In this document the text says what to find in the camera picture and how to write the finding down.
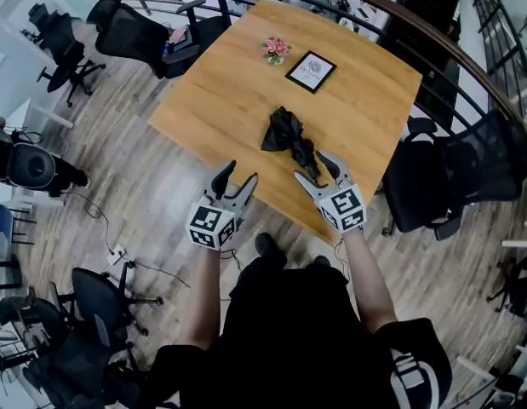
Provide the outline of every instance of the metal railing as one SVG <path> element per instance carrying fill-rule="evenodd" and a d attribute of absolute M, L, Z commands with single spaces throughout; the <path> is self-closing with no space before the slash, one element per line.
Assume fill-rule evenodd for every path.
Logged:
<path fill-rule="evenodd" d="M 124 0 L 124 1 L 138 2 L 140 6 L 134 6 L 134 8 L 136 9 L 170 13 L 170 14 L 174 14 L 175 13 L 174 10 L 164 8 L 163 3 L 170 4 L 170 5 L 182 4 L 181 1 L 172 1 L 172 0 Z M 296 1 L 296 2 L 301 2 L 301 3 L 312 5 L 312 7 L 318 9 L 318 11 L 321 11 L 327 15 L 332 15 L 330 16 L 332 20 L 339 20 L 340 18 L 345 18 L 347 20 L 350 20 L 352 21 L 352 23 L 354 23 L 355 26 L 361 26 L 361 27 L 366 28 L 370 32 L 373 32 L 374 34 L 377 35 L 379 39 L 390 38 L 389 37 L 390 33 L 386 32 L 386 30 L 372 25 L 368 21 L 357 17 L 355 14 L 351 14 L 345 10 L 340 9 L 336 4 L 333 4 L 329 0 L 326 0 L 326 1 L 289 0 L 289 1 L 290 2 Z M 446 35 L 444 35 L 437 28 L 430 25 L 429 23 L 424 21 L 420 16 L 412 13 L 407 8 L 402 6 L 401 4 L 395 3 L 391 0 L 360 0 L 360 1 L 366 2 L 374 8 L 384 11 L 385 13 L 389 15 L 390 20 L 399 20 L 401 23 L 403 23 L 403 25 L 409 26 L 411 28 L 415 28 L 418 32 L 423 34 L 425 37 L 430 38 L 431 42 L 436 47 L 439 47 L 441 50 L 443 50 L 444 53 L 446 53 L 446 56 L 450 59 L 451 62 L 455 62 L 459 67 L 465 69 L 484 88 L 484 90 L 488 93 L 488 96 L 490 99 L 490 105 L 492 107 L 500 109 L 505 115 L 505 117 L 508 119 L 511 119 L 511 120 L 521 119 L 521 116 L 525 112 L 525 109 L 521 110 L 515 107 L 512 104 L 512 102 L 509 100 L 508 95 L 504 95 L 502 88 L 500 88 L 498 84 L 495 83 L 495 73 L 496 73 L 495 70 L 489 73 L 485 72 L 456 43 L 451 41 Z M 229 7 L 229 4 L 228 4 L 229 2 L 235 3 L 234 4 L 235 7 L 237 7 L 239 4 L 245 5 L 247 7 L 255 4 L 255 1 L 253 0 L 216 0 L 216 2 L 217 2 L 216 6 L 204 5 L 201 9 L 206 9 L 208 11 L 213 11 L 213 12 L 216 12 L 217 14 L 221 14 L 221 16 L 224 17 L 224 19 L 229 25 L 231 25 L 232 16 L 233 17 L 242 16 L 242 13 L 238 12 L 237 10 L 233 10 Z M 159 6 L 153 5 L 150 7 L 148 6 L 148 3 L 149 4 L 161 3 L 161 4 L 159 4 Z M 499 11 L 505 14 L 505 10 L 502 7 L 498 8 L 496 11 L 492 9 L 492 11 L 494 12 L 493 16 L 497 16 Z M 204 18 L 200 14 L 197 14 L 196 16 L 198 19 Z M 486 26 L 484 27 L 488 28 L 489 24 L 490 24 L 489 22 L 486 23 Z M 463 97 L 478 115 L 483 116 L 485 114 L 484 109 L 462 87 L 460 87 L 455 80 L 453 80 L 451 77 L 449 77 L 445 73 L 445 70 L 444 68 L 442 68 L 442 66 L 429 60 L 426 56 L 423 55 L 423 53 L 420 50 L 417 51 L 411 48 L 408 44 L 398 41 L 396 38 L 392 38 L 392 39 L 395 41 L 395 45 L 403 49 L 405 53 L 408 53 L 414 56 L 419 62 L 422 62 L 428 69 L 428 74 L 423 75 L 424 78 L 421 84 L 421 93 L 423 93 L 426 98 L 429 96 L 431 100 L 433 101 L 433 104 L 441 105 L 440 107 L 443 110 L 451 114 L 451 116 L 456 118 L 466 128 L 470 127 L 470 125 L 474 123 L 472 119 L 471 120 L 465 119 L 456 110 L 455 104 L 453 104 L 450 100 L 445 99 L 441 94 L 437 92 L 436 89 L 432 87 L 432 84 L 430 82 L 432 82 L 432 80 L 438 79 L 439 82 L 443 85 L 446 85 L 448 89 L 454 90 L 455 97 L 458 95 L 460 97 Z M 507 58 L 507 55 L 513 55 L 513 51 L 510 49 L 500 50 L 500 54 L 498 55 L 499 57 L 495 58 L 494 67 L 496 69 L 499 68 L 498 64 L 501 63 L 500 60 L 505 61 L 505 59 Z M 449 135 L 453 134 L 453 131 L 450 129 L 450 123 L 448 124 L 444 123 L 444 121 L 433 112 L 432 108 L 428 108 L 427 103 L 422 100 L 422 96 L 420 95 L 417 96 L 415 105 L 419 107 L 419 109 L 422 110 L 429 118 L 436 121 L 436 123 L 439 124 L 440 127 L 445 132 L 447 132 Z"/>
<path fill-rule="evenodd" d="M 527 55 L 501 0 L 474 0 L 486 48 L 488 74 L 524 116 L 527 113 Z"/>

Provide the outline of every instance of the wooden floor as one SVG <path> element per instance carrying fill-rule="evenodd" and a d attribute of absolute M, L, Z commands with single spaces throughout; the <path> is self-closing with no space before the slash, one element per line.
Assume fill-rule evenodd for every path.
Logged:
<path fill-rule="evenodd" d="M 186 239 L 184 221 L 207 169 L 146 124 L 159 94 L 171 82 L 157 80 L 146 65 L 136 61 L 96 53 L 90 57 L 105 62 L 107 69 L 97 73 L 92 97 L 77 93 L 72 109 L 61 102 L 56 112 L 75 127 L 58 130 L 51 126 L 48 145 L 52 148 L 66 139 L 70 148 L 65 159 L 88 171 L 91 188 L 75 191 L 105 212 L 112 248 L 117 243 L 125 245 L 130 257 L 178 273 L 189 283 L 198 254 Z M 34 210 L 37 225 L 31 237 L 36 245 L 17 250 L 26 283 L 34 285 L 41 297 L 48 295 L 50 280 L 60 290 L 68 290 L 72 268 L 98 271 L 106 263 L 105 221 L 91 218 L 83 209 L 87 204 L 78 196 L 64 198 L 62 209 Z M 426 316 L 433 321 L 455 372 L 451 400 L 465 395 L 473 385 L 471 375 L 456 364 L 457 355 L 483 368 L 503 369 L 514 345 L 527 334 L 524 320 L 508 312 L 496 314 L 494 306 L 485 301 L 501 283 L 495 267 L 505 254 L 500 241 L 522 234 L 519 226 L 526 212 L 525 195 L 517 204 L 468 208 L 461 231 L 449 240 L 437 242 L 424 229 L 387 239 L 380 235 L 387 221 L 386 200 L 376 196 L 371 202 L 365 236 L 385 274 L 399 318 Z M 323 241 L 253 201 L 234 239 L 243 266 L 254 257 L 253 239 L 261 231 L 278 240 L 291 265 L 306 265 L 320 253 L 333 257 L 332 248 Z M 331 261 L 341 267 L 334 258 Z M 222 298 L 227 299 L 237 276 L 236 263 L 223 261 Z M 139 295 L 161 296 L 165 301 L 162 307 L 135 309 L 150 331 L 149 337 L 141 337 L 131 329 L 135 354 L 142 365 L 149 366 L 157 349 L 177 338 L 189 288 L 166 274 L 137 268 L 134 289 Z"/>

